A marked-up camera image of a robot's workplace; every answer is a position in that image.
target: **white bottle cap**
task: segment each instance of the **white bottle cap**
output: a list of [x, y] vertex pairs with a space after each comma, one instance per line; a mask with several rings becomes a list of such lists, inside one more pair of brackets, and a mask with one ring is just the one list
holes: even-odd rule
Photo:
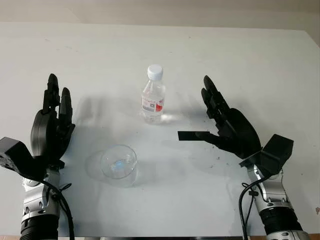
[[152, 64], [148, 67], [147, 74], [151, 80], [161, 80], [164, 70], [159, 64]]

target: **white table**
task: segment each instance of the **white table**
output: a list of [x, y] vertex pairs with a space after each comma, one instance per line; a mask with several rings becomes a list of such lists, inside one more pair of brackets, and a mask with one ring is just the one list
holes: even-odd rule
[[[167, 86], [162, 125], [138, 114], [153, 63], [163, 65]], [[77, 236], [239, 236], [238, 197], [249, 181], [241, 160], [205, 142], [178, 141], [178, 130], [216, 131], [200, 93], [209, 75], [262, 145], [274, 133], [294, 140], [283, 184], [303, 229], [315, 233], [319, 68], [319, 47], [303, 31], [0, 23], [0, 137], [31, 150], [34, 117], [55, 73], [60, 89], [70, 89], [76, 124], [60, 182], [72, 183], [64, 195]], [[105, 182], [98, 158], [112, 144], [136, 151], [134, 187]], [[0, 168], [2, 235], [20, 232], [21, 180]], [[265, 234], [255, 207], [249, 224], [251, 235]], [[68, 234], [63, 216], [59, 234]]]

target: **water bottle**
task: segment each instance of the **water bottle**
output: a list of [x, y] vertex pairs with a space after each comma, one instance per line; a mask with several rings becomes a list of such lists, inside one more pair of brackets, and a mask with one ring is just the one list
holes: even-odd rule
[[147, 123], [160, 123], [165, 103], [165, 85], [162, 82], [163, 68], [158, 64], [148, 67], [147, 82], [141, 94], [142, 115]]

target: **clear glass bowl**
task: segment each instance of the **clear glass bowl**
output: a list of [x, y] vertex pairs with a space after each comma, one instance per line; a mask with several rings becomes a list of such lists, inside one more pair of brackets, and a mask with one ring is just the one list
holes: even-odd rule
[[117, 187], [130, 187], [137, 177], [137, 156], [126, 145], [113, 145], [101, 157], [101, 170], [108, 183]]

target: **wall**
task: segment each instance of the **wall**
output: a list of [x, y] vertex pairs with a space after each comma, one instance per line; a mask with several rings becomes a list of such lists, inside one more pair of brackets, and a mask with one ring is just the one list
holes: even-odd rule
[[320, 45], [319, 0], [0, 0], [0, 22], [305, 30]]

